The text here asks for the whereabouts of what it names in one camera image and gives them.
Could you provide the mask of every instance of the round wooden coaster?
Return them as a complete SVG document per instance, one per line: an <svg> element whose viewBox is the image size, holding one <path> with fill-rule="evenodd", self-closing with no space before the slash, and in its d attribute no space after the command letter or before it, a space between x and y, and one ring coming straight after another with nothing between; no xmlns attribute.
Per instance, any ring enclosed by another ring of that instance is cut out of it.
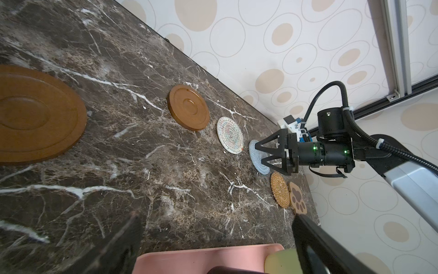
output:
<svg viewBox="0 0 438 274"><path fill-rule="evenodd" d="M79 140L86 123L84 102L62 81L0 65L0 165L56 157Z"/></svg>
<svg viewBox="0 0 438 274"><path fill-rule="evenodd" d="M210 121L210 112L204 99L187 85L176 85L167 96L167 106L173 118L192 131L204 129Z"/></svg>

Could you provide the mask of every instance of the wallpaper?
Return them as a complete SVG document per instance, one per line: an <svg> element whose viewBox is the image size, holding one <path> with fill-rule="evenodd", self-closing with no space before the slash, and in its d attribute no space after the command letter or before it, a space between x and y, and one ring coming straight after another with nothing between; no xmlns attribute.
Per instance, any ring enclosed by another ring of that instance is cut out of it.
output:
<svg viewBox="0 0 438 274"><path fill-rule="evenodd" d="M412 83L438 74L438 0L406 2Z"/></svg>
<svg viewBox="0 0 438 274"><path fill-rule="evenodd" d="M438 89L357 121L438 164ZM315 170L332 174L332 167ZM305 168L321 227L379 274L438 273L438 233L366 162L348 178L323 178Z"/></svg>
<svg viewBox="0 0 438 274"><path fill-rule="evenodd" d="M274 122L303 117L334 80L346 84L354 107L389 94L366 0L117 1ZM308 128L320 109L337 106L332 87Z"/></svg>

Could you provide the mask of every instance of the dark brown marble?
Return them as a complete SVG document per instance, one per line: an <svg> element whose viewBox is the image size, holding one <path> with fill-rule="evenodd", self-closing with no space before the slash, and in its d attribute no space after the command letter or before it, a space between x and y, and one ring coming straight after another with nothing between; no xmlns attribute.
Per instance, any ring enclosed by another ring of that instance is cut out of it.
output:
<svg viewBox="0 0 438 274"><path fill-rule="evenodd" d="M141 253L281 243L294 246L291 209L275 203L269 175L247 152L277 126L176 50L116 1L3 0L0 63L55 76L83 99L88 123L55 159L0 167L0 267L54 273L137 210ZM207 128L191 132L170 115L177 84L207 102ZM239 155L224 152L221 116L244 133ZM303 174L308 215L318 222Z"/></svg>

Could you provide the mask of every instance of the black cable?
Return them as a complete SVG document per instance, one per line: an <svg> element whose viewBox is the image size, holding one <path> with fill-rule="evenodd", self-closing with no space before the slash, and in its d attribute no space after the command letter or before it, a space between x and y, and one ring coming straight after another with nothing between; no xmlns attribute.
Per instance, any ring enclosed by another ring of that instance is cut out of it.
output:
<svg viewBox="0 0 438 274"><path fill-rule="evenodd" d="M308 119L309 116L310 116L310 113L312 112L312 109L313 109L313 106L314 106L315 103L316 103L316 100L318 100L318 98L321 96L321 94L322 94L324 91L326 91L329 87L332 87L332 86L334 86L334 85L339 86L337 82L343 84L343 83L340 82L340 81L333 81L333 82L330 82L330 83L328 83L327 85L323 86L322 89L321 89L321 90L315 95L315 97L313 97L313 100L312 100L312 102L310 103L309 108L307 109L306 115L304 116L304 118L303 118L303 120L302 120L302 121L304 121L304 124L301 122L300 129L301 129L301 128L304 128L305 131L306 131L306 133L307 133L307 128L305 127L305 124L306 124L306 122L307 122L307 119ZM303 135L303 140L304 140L305 142L310 142L310 137L309 137L308 135Z"/></svg>
<svg viewBox="0 0 438 274"><path fill-rule="evenodd" d="M349 107L348 106L348 96L347 96L347 89L345 88L344 83L342 83L341 81L333 81L331 83L328 83L327 85L325 85L323 87L323 89L327 89L328 87L332 86L332 85L337 85L340 89L341 89L341 96L342 96L342 106L343 108ZM349 109L343 109L343 113L344 116L348 122L348 124L350 125L350 127L353 129L354 132L356 132L363 140L365 140L366 142L368 142L369 144L371 144L373 147L377 146L378 140L374 139L373 137L369 136L366 132L364 132L355 122L353 116L351 115L351 112ZM380 145L380 149L386 152L391 153L392 155L395 155L397 157L400 157L402 159L414 162L422 167L427 168L428 170L432 171L435 175L438 176L438 167L436 165L434 165L433 163L422 159L416 155L413 155L412 153L409 153L405 150L396 148L392 145L389 145L385 142L383 142Z"/></svg>
<svg viewBox="0 0 438 274"><path fill-rule="evenodd" d="M345 174L343 174L340 170L339 167L336 167L336 172L337 174L324 174L324 173L319 173L317 171L314 171L313 169L311 169L311 166L309 165L309 169L310 171L312 171L313 173L315 173L318 176L321 177L326 177L326 178L348 178L347 176L345 176Z"/></svg>

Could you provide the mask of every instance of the light blue woven coaster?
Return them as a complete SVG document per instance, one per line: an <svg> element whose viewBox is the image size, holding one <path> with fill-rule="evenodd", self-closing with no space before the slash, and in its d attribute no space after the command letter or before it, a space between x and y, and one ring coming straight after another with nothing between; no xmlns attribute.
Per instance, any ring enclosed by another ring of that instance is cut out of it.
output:
<svg viewBox="0 0 438 274"><path fill-rule="evenodd" d="M255 149L255 144L257 143L257 140L251 140L249 142L249 157L251 158L252 164L255 166L258 172L262 174L268 174L269 173L269 167L265 166L261 163L262 158L266 158L269 156L266 152L262 152L260 150Z"/></svg>

